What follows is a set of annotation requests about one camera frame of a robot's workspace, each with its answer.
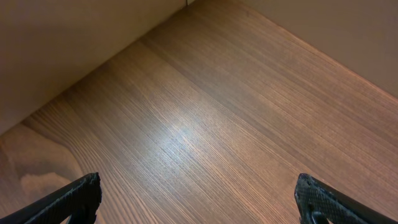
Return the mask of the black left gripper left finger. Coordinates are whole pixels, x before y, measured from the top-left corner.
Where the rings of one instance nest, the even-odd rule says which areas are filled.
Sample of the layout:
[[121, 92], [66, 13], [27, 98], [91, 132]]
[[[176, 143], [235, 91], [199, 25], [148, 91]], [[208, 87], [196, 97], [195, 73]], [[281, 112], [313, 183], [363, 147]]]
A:
[[46, 197], [1, 218], [1, 224], [94, 224], [102, 200], [100, 175], [89, 173]]

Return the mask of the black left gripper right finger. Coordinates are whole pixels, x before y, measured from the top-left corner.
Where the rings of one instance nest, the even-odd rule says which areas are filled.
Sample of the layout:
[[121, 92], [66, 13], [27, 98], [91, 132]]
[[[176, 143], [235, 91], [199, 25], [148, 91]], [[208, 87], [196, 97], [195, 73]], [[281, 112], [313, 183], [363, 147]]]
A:
[[301, 224], [397, 224], [306, 173], [299, 174], [294, 197]]

